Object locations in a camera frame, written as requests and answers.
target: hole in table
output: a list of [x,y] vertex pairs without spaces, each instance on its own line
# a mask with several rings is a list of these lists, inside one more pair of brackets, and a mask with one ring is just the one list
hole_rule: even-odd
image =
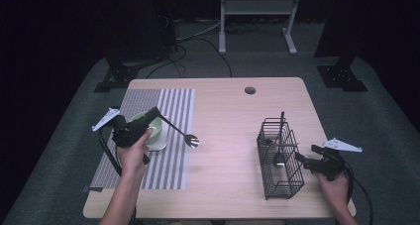
[[248,94],[255,94],[257,91],[252,86],[248,86],[248,87],[245,88],[245,92],[248,93]]

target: dark background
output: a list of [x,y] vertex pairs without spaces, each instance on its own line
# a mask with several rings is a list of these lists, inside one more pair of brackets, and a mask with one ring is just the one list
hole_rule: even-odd
[[[219,18],[218,1],[170,0],[169,4],[173,18],[192,20]],[[357,32],[359,56],[376,70],[417,129],[419,4],[419,0],[300,0],[296,16],[297,21],[308,23],[330,16],[318,56],[338,56],[349,41],[349,33]],[[119,25],[120,15],[129,19],[119,8],[118,0],[0,0],[1,220],[30,176],[77,87],[104,57],[104,39],[113,39],[99,13]],[[160,5],[150,11],[159,10]],[[123,32],[117,27],[114,30]],[[161,44],[165,48],[164,39],[155,41],[157,48]]]

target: wire basket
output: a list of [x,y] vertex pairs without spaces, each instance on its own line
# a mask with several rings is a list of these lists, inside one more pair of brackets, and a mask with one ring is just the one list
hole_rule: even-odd
[[291,198],[304,185],[293,130],[281,118],[266,118],[257,137],[265,199]]

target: white stand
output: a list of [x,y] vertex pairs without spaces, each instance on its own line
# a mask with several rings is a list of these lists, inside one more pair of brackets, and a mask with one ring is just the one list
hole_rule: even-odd
[[292,55],[297,54],[290,32],[296,15],[299,0],[221,0],[219,54],[226,53],[225,18],[226,15],[289,15],[283,34]]

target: white tag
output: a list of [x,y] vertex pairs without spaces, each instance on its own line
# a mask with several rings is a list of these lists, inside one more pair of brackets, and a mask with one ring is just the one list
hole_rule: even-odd
[[120,110],[110,108],[108,113],[105,114],[105,116],[98,122],[98,124],[96,124],[96,126],[92,126],[92,131],[95,132],[96,130],[100,129],[118,114],[120,114]]
[[333,140],[323,143],[322,146],[326,148],[340,150],[340,151],[349,151],[349,152],[357,152],[357,153],[361,153],[363,151],[362,148],[357,148],[350,144],[343,143],[335,138]]

